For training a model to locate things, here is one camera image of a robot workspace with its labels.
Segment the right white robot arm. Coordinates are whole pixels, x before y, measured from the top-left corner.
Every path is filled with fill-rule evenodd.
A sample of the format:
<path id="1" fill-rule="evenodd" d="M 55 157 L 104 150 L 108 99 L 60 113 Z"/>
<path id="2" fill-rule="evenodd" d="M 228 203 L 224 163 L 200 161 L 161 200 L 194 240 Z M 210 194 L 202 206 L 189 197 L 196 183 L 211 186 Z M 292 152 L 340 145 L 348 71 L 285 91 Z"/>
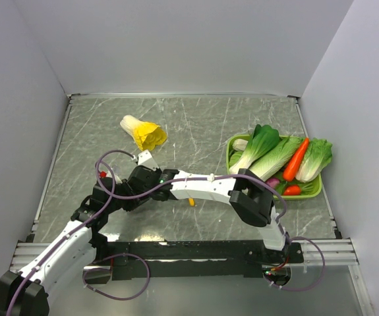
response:
<path id="1" fill-rule="evenodd" d="M 289 255 L 287 233 L 274 203 L 277 192 L 247 169 L 217 176 L 137 166 L 127 183 L 132 195 L 156 201 L 203 199 L 230 205 L 244 223 L 259 229 L 271 261 L 281 262 Z"/>

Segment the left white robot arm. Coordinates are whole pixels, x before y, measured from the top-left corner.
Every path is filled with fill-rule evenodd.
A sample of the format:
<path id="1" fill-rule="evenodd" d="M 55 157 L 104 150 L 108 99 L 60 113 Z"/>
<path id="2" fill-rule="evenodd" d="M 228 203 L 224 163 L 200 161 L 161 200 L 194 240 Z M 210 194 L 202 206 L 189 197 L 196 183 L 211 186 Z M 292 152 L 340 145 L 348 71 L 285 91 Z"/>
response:
<path id="1" fill-rule="evenodd" d="M 0 278 L 0 315 L 48 315 L 51 304 L 85 266 L 111 261 L 111 244 L 100 233 L 109 214 L 133 210 L 139 200 L 127 180 L 104 178 L 73 213 L 56 239 L 17 272 Z"/>

